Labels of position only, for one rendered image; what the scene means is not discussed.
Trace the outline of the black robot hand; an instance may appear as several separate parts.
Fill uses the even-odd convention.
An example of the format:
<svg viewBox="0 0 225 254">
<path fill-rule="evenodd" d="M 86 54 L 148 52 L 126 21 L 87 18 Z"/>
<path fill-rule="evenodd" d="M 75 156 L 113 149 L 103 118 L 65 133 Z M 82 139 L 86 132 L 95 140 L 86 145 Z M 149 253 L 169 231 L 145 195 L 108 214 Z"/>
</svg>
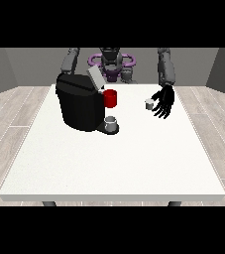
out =
<svg viewBox="0 0 225 254">
<path fill-rule="evenodd" d="M 166 84 L 160 91 L 152 96 L 154 101 L 158 101 L 158 105 L 153 112 L 159 118 L 166 119 L 170 115 L 171 107 L 174 104 L 174 91 L 171 85 Z"/>
</svg>

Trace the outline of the red pod holder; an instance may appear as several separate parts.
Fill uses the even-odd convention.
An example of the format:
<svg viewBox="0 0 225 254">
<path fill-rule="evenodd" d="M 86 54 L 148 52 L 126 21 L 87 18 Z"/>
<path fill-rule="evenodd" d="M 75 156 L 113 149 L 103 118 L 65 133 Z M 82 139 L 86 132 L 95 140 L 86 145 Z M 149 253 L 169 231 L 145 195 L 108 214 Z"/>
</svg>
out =
<svg viewBox="0 0 225 254">
<path fill-rule="evenodd" d="M 114 89 L 106 89 L 103 92 L 104 106 L 107 108 L 113 108 L 117 105 L 117 91 Z"/>
</svg>

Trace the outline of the pale grey machine lid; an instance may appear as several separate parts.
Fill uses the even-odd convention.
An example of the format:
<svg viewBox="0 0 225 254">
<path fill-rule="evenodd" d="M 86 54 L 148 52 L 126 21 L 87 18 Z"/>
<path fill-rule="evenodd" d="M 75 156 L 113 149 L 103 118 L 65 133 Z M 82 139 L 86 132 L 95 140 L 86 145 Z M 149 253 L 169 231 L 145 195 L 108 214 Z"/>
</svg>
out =
<svg viewBox="0 0 225 254">
<path fill-rule="evenodd" d="M 106 81 L 97 65 L 90 67 L 86 72 L 91 78 L 96 90 L 100 90 L 105 85 Z"/>
</svg>

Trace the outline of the black coffee machine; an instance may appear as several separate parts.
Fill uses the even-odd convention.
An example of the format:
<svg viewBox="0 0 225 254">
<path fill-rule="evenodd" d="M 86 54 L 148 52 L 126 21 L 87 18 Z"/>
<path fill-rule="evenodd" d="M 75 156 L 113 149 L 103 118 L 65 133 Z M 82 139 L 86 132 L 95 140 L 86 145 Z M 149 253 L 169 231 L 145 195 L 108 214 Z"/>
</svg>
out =
<svg viewBox="0 0 225 254">
<path fill-rule="evenodd" d="M 56 95 L 64 123 L 78 131 L 117 134 L 118 123 L 115 131 L 105 130 L 104 91 L 96 90 L 88 75 L 61 73 L 56 79 Z"/>
</svg>

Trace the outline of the small grey cup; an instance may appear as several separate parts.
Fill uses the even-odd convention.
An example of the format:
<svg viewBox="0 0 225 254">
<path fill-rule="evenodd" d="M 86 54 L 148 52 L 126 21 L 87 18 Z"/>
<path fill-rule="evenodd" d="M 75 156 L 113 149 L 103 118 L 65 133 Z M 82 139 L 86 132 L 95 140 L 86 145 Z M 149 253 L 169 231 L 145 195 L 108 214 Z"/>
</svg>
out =
<svg viewBox="0 0 225 254">
<path fill-rule="evenodd" d="M 107 116 L 104 119 L 104 123 L 105 123 L 105 130 L 108 132 L 113 132 L 117 128 L 117 120 L 114 116 Z"/>
</svg>

